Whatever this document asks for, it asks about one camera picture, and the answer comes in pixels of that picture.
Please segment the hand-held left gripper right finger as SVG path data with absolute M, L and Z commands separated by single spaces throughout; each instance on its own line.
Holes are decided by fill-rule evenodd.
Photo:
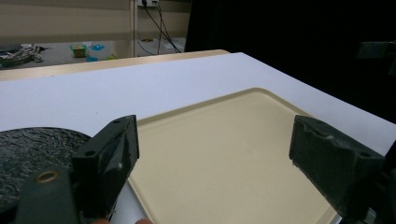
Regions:
M 289 157 L 341 217 L 366 217 L 384 156 L 324 121 L 297 115 Z

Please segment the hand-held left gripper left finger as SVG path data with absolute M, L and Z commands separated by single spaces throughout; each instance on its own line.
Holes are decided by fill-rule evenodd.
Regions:
M 78 149 L 69 168 L 52 166 L 29 176 L 14 224 L 90 224 L 109 218 L 138 159 L 136 116 L 110 121 Z

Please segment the round black textured plate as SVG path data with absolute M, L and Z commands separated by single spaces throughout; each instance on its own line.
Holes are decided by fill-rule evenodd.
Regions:
M 62 128 L 0 132 L 0 213 L 17 204 L 28 176 L 48 167 L 69 167 L 72 155 L 89 140 L 87 134 Z

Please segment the beige plastic tray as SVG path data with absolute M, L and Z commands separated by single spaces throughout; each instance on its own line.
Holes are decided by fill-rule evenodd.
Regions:
M 301 109 L 250 89 L 138 122 L 130 183 L 154 224 L 331 224 L 289 158 Z

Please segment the green toy block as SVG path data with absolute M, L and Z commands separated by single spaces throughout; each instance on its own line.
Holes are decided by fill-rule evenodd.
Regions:
M 86 45 L 70 45 L 69 46 L 72 56 L 74 58 L 86 58 L 87 46 Z

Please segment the black curtain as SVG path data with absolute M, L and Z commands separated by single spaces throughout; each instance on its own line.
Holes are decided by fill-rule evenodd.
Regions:
M 191 0 L 186 49 L 244 52 L 396 123 L 396 0 Z

